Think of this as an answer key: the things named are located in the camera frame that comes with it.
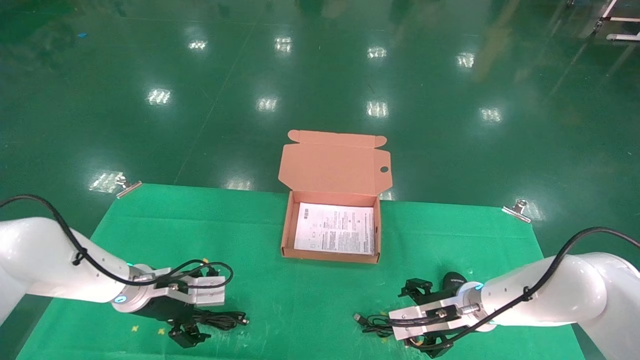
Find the green mat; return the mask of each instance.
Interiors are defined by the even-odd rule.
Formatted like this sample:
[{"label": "green mat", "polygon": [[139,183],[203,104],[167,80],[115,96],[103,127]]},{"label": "green mat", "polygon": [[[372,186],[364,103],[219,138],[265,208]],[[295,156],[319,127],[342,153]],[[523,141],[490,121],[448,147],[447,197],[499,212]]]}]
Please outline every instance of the green mat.
[{"label": "green mat", "polygon": [[[224,261],[236,276],[227,303],[251,320],[182,349],[155,320],[109,304],[54,300],[20,360],[427,359],[393,338],[362,334],[355,312],[412,305],[397,294],[451,270],[486,281],[542,257],[531,226],[497,208],[383,202],[377,265],[285,259],[287,194],[144,184],[114,201],[92,240],[156,268],[196,258]],[[498,327],[471,334],[442,359],[583,359],[571,327]]]}]

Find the cardboard box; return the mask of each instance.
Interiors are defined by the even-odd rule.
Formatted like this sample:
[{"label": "cardboard box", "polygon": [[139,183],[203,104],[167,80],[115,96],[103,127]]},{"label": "cardboard box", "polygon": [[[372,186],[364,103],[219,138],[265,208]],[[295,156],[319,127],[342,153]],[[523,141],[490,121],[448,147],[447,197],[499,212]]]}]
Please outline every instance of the cardboard box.
[{"label": "cardboard box", "polygon": [[[392,185],[391,155],[376,149],[384,136],[289,131],[296,143],[282,149],[278,179],[287,185],[289,203],[282,234],[282,255],[353,263],[380,260],[382,221],[378,194]],[[294,249],[300,203],[373,207],[374,254],[340,254]]]}]

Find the cable tie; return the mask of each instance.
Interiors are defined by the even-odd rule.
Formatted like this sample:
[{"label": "cable tie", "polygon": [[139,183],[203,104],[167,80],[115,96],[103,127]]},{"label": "cable tie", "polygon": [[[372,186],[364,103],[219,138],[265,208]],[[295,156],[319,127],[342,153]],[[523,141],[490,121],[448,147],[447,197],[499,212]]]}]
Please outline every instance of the cable tie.
[{"label": "cable tie", "polygon": [[74,266],[80,265],[80,261],[82,261],[82,259],[84,259],[84,257],[87,255],[86,248],[81,247],[80,249],[81,251],[76,252],[76,257],[71,262]]},{"label": "cable tie", "polygon": [[524,289],[522,289],[522,301],[527,302],[527,301],[533,300],[533,296],[528,294],[528,292],[529,292],[529,287],[525,286]]}]

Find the instruction sheet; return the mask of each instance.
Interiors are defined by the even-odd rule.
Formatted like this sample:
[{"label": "instruction sheet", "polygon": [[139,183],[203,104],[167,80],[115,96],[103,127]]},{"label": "instruction sheet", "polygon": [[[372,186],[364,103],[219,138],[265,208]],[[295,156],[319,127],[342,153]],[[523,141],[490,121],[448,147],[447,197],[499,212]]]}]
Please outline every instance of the instruction sheet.
[{"label": "instruction sheet", "polygon": [[373,208],[300,203],[294,249],[373,255]]}]

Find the box flap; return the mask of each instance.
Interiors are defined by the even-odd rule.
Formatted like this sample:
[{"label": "box flap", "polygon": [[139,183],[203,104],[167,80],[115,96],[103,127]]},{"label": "box flap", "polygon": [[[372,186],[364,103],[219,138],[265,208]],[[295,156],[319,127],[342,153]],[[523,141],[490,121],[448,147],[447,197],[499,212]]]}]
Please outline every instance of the box flap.
[{"label": "box flap", "polygon": [[391,155],[376,149],[384,136],[289,131],[298,143],[282,149],[278,178],[306,192],[377,195],[392,185]]}]

